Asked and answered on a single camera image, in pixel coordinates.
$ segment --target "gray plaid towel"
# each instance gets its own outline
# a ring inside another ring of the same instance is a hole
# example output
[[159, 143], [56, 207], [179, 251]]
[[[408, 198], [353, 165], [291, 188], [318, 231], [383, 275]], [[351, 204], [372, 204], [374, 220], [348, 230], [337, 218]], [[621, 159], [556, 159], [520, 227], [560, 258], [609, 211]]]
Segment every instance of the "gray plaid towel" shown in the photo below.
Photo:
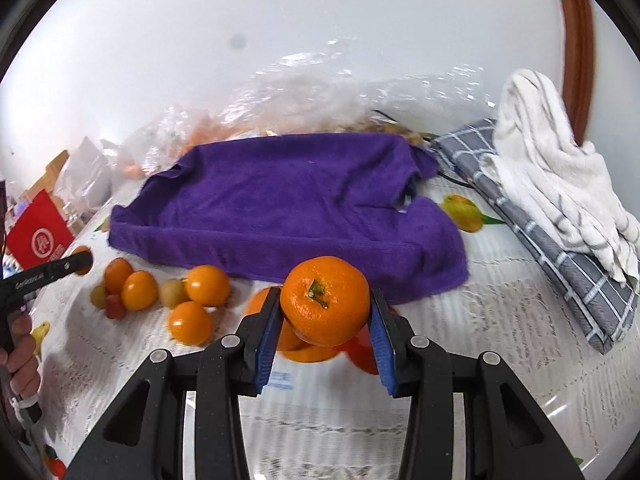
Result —
[[432, 148], [450, 170], [463, 175], [507, 222], [515, 235], [564, 295], [587, 341], [606, 354], [631, 327], [638, 295], [629, 286], [609, 278], [588, 254], [561, 249], [521, 208], [503, 196], [500, 188], [479, 169], [478, 157], [495, 153], [495, 122], [485, 119], [439, 137]]

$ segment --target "red box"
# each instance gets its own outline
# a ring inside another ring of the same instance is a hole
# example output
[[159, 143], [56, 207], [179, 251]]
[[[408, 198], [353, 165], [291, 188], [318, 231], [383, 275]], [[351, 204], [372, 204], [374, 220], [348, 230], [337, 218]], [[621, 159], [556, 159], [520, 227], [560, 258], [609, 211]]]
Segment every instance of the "red box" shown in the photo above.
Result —
[[45, 190], [39, 192], [6, 237], [6, 246], [23, 269], [59, 260], [74, 241]]

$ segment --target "white towel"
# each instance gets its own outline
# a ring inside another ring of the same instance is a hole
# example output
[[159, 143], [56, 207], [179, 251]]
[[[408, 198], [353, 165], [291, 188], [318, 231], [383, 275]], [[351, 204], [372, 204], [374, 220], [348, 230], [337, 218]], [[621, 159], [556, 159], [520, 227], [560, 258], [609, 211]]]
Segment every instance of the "white towel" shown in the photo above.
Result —
[[638, 292], [640, 224], [620, 203], [594, 145], [578, 147], [553, 83], [519, 70], [502, 90], [498, 155], [480, 168], [563, 249], [593, 253], [609, 275]]

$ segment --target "silver rivet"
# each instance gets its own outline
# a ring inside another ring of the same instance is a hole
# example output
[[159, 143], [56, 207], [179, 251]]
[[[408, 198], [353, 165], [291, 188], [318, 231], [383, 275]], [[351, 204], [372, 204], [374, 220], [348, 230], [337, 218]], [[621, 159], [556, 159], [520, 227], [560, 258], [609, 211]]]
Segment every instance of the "silver rivet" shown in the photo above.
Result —
[[427, 348], [429, 346], [429, 338], [423, 335], [414, 335], [411, 338], [411, 345], [416, 348]]
[[492, 366], [499, 365], [500, 356], [495, 352], [486, 352], [482, 355], [482, 361]]
[[240, 344], [240, 338], [236, 334], [225, 335], [222, 338], [222, 346], [225, 348], [233, 348]]
[[166, 359], [166, 350], [162, 350], [161, 348], [159, 348], [158, 350], [154, 350], [153, 352], [151, 352], [151, 355], [149, 356], [149, 360], [152, 363], [161, 363], [165, 359]]

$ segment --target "purple towel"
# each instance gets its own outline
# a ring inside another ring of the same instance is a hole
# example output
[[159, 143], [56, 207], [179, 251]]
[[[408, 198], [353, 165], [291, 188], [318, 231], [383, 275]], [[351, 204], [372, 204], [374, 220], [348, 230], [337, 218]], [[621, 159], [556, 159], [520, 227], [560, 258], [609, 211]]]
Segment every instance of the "purple towel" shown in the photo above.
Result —
[[394, 207], [437, 170], [431, 154], [389, 134], [206, 144], [113, 209], [109, 242], [155, 264], [277, 283], [303, 260], [338, 256], [405, 303], [468, 277], [460, 233], [434, 202]]

